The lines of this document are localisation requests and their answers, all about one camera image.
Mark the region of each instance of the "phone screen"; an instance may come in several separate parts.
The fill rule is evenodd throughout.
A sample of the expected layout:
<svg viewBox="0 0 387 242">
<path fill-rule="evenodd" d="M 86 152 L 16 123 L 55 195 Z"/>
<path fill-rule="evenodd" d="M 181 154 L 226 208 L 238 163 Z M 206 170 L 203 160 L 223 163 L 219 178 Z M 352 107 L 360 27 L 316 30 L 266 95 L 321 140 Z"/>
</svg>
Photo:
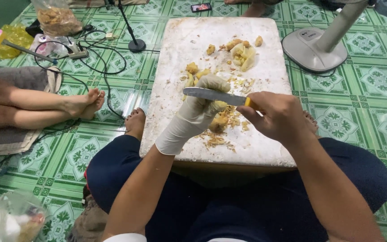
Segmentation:
<svg viewBox="0 0 387 242">
<path fill-rule="evenodd" d="M 203 12 L 203 11 L 210 11 L 210 10 L 212 10 L 212 6 L 210 5 L 210 3 L 202 3 L 202 4 L 191 5 L 191 11 L 193 13 Z"/>
</svg>

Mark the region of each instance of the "white sleeve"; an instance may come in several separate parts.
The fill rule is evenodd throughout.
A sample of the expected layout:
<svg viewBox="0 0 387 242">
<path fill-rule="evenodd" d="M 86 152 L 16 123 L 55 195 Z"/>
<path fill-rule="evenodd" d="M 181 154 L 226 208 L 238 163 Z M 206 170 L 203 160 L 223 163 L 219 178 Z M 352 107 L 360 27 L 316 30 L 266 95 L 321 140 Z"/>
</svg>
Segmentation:
<svg viewBox="0 0 387 242">
<path fill-rule="evenodd" d="M 123 233 L 112 236 L 104 242 L 147 242 L 147 239 L 144 235 L 138 233 Z"/>
</svg>

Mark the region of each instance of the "white latex glove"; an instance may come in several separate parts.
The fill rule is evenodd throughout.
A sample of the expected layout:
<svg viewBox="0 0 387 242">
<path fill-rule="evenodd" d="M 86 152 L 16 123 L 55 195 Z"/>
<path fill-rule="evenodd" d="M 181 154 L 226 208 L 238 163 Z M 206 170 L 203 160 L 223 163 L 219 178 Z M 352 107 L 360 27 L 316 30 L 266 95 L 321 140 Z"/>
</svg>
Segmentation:
<svg viewBox="0 0 387 242">
<path fill-rule="evenodd" d="M 228 82 L 213 74 L 202 76 L 196 87 L 228 92 Z M 188 96 L 179 111 L 171 119 L 167 128 L 158 136 L 155 145 L 164 155 L 178 155 L 185 143 L 204 132 L 215 115 L 224 110 L 227 104 Z"/>
</svg>

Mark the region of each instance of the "bare foot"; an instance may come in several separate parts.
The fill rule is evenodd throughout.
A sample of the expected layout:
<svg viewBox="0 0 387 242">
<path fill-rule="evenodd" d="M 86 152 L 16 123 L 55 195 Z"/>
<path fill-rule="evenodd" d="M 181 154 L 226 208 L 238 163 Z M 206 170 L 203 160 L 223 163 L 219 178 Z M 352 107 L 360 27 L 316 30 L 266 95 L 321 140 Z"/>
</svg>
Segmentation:
<svg viewBox="0 0 387 242">
<path fill-rule="evenodd" d="M 267 11 L 265 3 L 252 3 L 241 17 L 260 18 Z"/>
<path fill-rule="evenodd" d="M 104 104 L 105 92 L 100 91 L 98 98 L 83 110 L 83 112 L 78 116 L 79 118 L 91 120 L 95 117 L 95 112 L 100 110 Z"/>
<path fill-rule="evenodd" d="M 141 141 L 144 131 L 144 123 L 146 122 L 146 114 L 141 108 L 134 109 L 131 115 L 125 119 L 127 135 L 134 136 Z"/>
<path fill-rule="evenodd" d="M 73 117 L 78 117 L 83 110 L 98 99 L 99 90 L 94 88 L 86 95 L 66 96 L 61 110 L 70 113 Z"/>
<path fill-rule="evenodd" d="M 308 129 L 316 135 L 317 130 L 319 127 L 317 126 L 317 121 L 311 116 L 311 114 L 307 111 L 304 111 L 304 117 L 305 117 L 305 122 L 307 124 Z"/>
<path fill-rule="evenodd" d="M 225 4 L 251 3 L 253 0 L 224 0 Z"/>
</svg>

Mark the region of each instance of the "microphone stand base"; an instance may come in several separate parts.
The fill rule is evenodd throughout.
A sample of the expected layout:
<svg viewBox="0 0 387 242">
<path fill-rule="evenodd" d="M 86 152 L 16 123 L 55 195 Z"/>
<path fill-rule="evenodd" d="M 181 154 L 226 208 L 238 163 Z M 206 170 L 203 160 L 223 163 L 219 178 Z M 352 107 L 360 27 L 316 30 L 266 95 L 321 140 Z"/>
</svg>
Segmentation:
<svg viewBox="0 0 387 242">
<path fill-rule="evenodd" d="M 144 41 L 142 41 L 140 39 L 137 39 L 137 45 L 134 44 L 134 41 L 131 41 L 128 44 L 128 49 L 132 53 L 139 53 L 139 52 L 142 52 L 144 49 L 146 49 L 146 43 L 144 43 Z"/>
</svg>

